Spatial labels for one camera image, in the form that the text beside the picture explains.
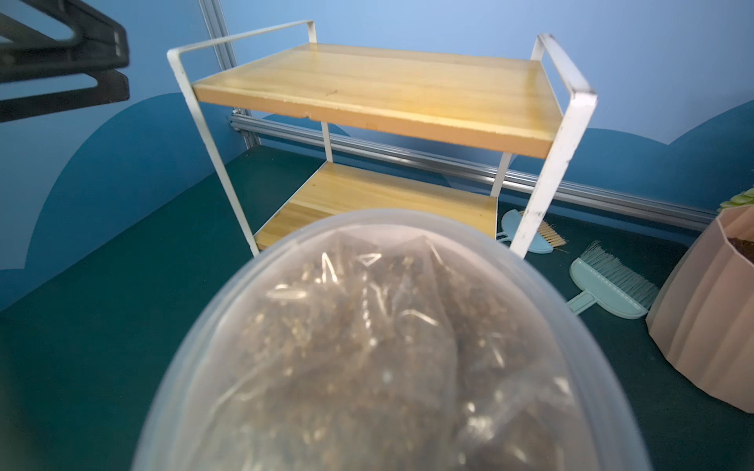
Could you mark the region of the aluminium back rail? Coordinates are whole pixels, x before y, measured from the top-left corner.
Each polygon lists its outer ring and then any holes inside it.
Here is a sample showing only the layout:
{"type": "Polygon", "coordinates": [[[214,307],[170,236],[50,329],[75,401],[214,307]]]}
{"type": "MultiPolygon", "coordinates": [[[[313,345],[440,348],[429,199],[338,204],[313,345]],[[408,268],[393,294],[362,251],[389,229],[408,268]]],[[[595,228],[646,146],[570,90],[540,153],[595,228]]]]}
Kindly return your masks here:
{"type": "MultiPolygon", "coordinates": [[[[324,145],[321,131],[235,113],[229,117],[229,120],[232,128],[237,131],[249,131],[263,135],[263,137],[277,137],[277,139],[284,139],[284,141],[294,141],[317,147],[324,145]]],[[[335,152],[416,170],[442,173],[479,184],[488,184],[488,186],[494,183],[497,172],[495,167],[483,164],[364,141],[363,139],[354,139],[344,135],[331,135],[330,144],[335,152]]],[[[555,200],[699,232],[703,231],[718,216],[716,211],[675,205],[621,194],[620,192],[609,192],[608,190],[593,188],[593,186],[569,182],[560,184],[555,193],[555,200]]]]}

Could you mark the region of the clear lid seed container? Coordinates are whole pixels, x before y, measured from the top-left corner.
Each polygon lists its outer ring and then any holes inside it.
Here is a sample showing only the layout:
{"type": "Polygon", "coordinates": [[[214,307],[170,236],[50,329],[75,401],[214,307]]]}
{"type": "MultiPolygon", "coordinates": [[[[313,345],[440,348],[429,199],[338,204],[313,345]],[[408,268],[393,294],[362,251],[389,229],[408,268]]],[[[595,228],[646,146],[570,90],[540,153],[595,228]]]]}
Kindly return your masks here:
{"type": "Polygon", "coordinates": [[[647,470],[598,343],[492,237],[410,210],[249,261],[174,356],[137,470],[647,470]]]}

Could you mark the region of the white flower plant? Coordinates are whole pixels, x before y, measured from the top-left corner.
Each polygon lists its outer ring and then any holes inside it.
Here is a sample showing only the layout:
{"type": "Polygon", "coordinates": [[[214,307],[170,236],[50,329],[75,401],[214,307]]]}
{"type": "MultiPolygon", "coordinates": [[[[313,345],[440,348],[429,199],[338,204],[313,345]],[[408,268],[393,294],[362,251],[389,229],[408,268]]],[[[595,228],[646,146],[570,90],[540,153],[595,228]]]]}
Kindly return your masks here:
{"type": "Polygon", "coordinates": [[[720,204],[719,212],[728,209],[741,206],[748,206],[754,204],[754,188],[750,188],[741,194],[733,196],[731,199],[724,201],[720,204]]]}

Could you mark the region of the mint green hand brush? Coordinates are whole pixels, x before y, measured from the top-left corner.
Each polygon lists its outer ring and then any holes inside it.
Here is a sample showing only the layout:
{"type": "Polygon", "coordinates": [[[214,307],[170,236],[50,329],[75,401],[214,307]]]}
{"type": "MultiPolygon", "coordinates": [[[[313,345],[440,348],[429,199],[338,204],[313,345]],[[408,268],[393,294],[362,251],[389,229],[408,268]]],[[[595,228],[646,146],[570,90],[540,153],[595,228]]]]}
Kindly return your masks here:
{"type": "Polygon", "coordinates": [[[648,314],[659,289],[618,257],[591,243],[569,266],[569,276],[580,293],[567,305],[580,315],[598,305],[618,318],[635,320],[648,314]]]}

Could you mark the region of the white frame wooden shelf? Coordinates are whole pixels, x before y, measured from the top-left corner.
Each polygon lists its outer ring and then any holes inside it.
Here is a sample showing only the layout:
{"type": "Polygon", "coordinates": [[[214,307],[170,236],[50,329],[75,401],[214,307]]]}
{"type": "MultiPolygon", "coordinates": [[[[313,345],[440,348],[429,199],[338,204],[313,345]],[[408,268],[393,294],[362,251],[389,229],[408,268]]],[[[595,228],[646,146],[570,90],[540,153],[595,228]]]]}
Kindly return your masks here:
{"type": "Polygon", "coordinates": [[[252,253],[258,245],[201,111],[204,103],[498,151],[544,165],[512,240],[526,255],[597,107],[552,35],[527,60],[306,44],[192,82],[185,47],[168,62],[252,253]]]}

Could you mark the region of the pink ribbed flower pot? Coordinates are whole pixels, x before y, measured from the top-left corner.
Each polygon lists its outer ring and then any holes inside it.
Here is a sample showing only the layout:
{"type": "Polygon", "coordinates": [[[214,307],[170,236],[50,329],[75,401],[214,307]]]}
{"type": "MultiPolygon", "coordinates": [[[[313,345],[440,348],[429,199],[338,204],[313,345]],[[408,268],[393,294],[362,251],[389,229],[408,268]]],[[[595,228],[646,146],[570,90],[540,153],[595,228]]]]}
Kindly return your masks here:
{"type": "Polygon", "coordinates": [[[665,359],[695,387],[753,411],[753,207],[728,208],[689,247],[646,318],[665,359]]]}

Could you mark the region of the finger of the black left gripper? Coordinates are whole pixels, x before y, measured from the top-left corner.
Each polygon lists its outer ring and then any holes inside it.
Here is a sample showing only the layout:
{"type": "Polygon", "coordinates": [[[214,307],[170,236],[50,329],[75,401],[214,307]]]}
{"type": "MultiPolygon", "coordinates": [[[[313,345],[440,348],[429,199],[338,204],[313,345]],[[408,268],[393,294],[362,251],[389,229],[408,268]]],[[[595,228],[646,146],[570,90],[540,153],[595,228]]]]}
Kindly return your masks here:
{"type": "Polygon", "coordinates": [[[1,80],[22,82],[122,69],[130,64],[127,33],[84,1],[27,1],[31,9],[66,27],[58,39],[5,13],[1,15],[1,80]]]}
{"type": "Polygon", "coordinates": [[[92,72],[93,88],[50,92],[1,101],[1,122],[13,122],[37,116],[124,102],[130,99],[128,78],[115,70],[92,72]]]}

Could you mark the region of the left aluminium corner post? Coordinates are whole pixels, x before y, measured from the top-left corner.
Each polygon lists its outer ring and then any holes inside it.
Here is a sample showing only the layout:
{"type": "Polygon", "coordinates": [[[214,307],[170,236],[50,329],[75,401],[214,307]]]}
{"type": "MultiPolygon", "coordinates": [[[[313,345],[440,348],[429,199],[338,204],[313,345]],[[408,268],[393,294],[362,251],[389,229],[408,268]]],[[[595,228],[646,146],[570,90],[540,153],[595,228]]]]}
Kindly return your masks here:
{"type": "MultiPolygon", "coordinates": [[[[199,0],[198,5],[200,7],[204,23],[211,39],[218,39],[221,37],[227,37],[229,31],[227,28],[225,16],[222,10],[220,0],[199,0]]],[[[237,57],[233,44],[231,42],[225,42],[214,46],[215,54],[222,72],[233,69],[238,66],[237,57]]],[[[247,149],[261,145],[260,138],[256,133],[251,131],[240,131],[247,149]]]]}

